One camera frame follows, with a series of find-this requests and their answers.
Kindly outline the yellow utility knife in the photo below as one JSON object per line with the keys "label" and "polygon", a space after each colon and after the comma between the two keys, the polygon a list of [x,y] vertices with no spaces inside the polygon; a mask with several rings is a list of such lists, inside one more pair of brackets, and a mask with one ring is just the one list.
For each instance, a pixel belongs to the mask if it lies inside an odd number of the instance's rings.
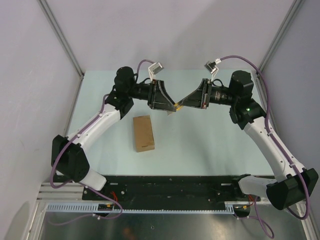
{"label": "yellow utility knife", "polygon": [[167,115],[170,116],[173,113],[176,113],[177,111],[181,110],[183,108],[183,105],[180,105],[178,102],[174,104],[173,111],[167,111]]}

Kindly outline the brown cardboard express box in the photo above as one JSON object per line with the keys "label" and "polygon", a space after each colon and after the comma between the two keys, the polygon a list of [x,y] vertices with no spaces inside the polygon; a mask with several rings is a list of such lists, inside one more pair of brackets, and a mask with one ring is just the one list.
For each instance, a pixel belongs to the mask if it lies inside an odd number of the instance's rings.
{"label": "brown cardboard express box", "polygon": [[138,153],[155,149],[155,140],[150,115],[133,118],[135,149]]}

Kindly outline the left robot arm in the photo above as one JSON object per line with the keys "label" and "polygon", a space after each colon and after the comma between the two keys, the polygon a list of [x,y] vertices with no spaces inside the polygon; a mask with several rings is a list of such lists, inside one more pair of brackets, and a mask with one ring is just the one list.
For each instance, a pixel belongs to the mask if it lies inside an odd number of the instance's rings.
{"label": "left robot arm", "polygon": [[75,182],[93,189],[100,200],[110,196],[111,188],[107,179],[90,167],[86,151],[113,124],[122,120],[131,110],[134,100],[144,100],[153,110],[175,112],[175,102],[168,95],[164,81],[157,80],[156,74],[163,70],[160,62],[151,62],[148,67],[149,83],[138,82],[139,74],[131,67],[117,70],[110,93],[102,98],[102,104],[93,116],[80,129],[69,136],[57,135],[52,141],[52,179],[59,172],[67,182]]}

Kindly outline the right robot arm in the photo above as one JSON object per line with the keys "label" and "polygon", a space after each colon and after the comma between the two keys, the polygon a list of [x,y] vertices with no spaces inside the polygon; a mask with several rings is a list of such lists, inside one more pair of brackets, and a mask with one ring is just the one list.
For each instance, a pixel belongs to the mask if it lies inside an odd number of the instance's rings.
{"label": "right robot arm", "polygon": [[250,73],[232,73],[229,86],[215,85],[204,78],[199,87],[177,103],[178,107],[206,109],[210,103],[230,106],[229,115],[257,145],[270,165],[274,178],[240,175],[232,180],[231,196],[242,201],[248,195],[267,198],[278,210],[305,200],[315,188],[319,175],[306,169],[286,148],[279,136],[265,127],[266,112],[252,98],[254,82]]}

